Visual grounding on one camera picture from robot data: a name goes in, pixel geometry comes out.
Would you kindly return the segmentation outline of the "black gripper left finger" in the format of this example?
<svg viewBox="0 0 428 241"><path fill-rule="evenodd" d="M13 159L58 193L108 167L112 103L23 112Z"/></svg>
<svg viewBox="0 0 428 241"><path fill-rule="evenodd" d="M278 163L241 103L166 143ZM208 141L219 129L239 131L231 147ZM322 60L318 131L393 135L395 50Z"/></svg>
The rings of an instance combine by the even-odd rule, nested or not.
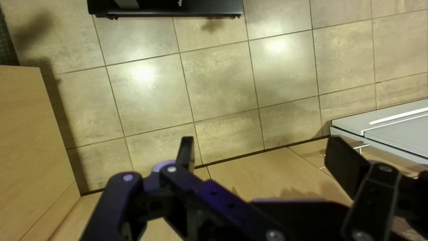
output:
<svg viewBox="0 0 428 241"><path fill-rule="evenodd" d="M138 241L162 218L184 241L287 241L280 224L220 183L195 174L195 139L181 139L173 161L150 175L112 177L82 241Z"/></svg>

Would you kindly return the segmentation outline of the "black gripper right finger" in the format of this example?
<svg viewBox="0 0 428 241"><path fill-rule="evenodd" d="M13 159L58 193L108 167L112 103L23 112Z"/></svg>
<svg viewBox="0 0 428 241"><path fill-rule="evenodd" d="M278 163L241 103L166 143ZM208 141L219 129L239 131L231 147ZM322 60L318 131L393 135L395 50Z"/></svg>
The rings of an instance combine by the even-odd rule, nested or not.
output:
<svg viewBox="0 0 428 241"><path fill-rule="evenodd" d="M399 195L398 169L375 163L364 177L342 226L346 241L389 241Z"/></svg>

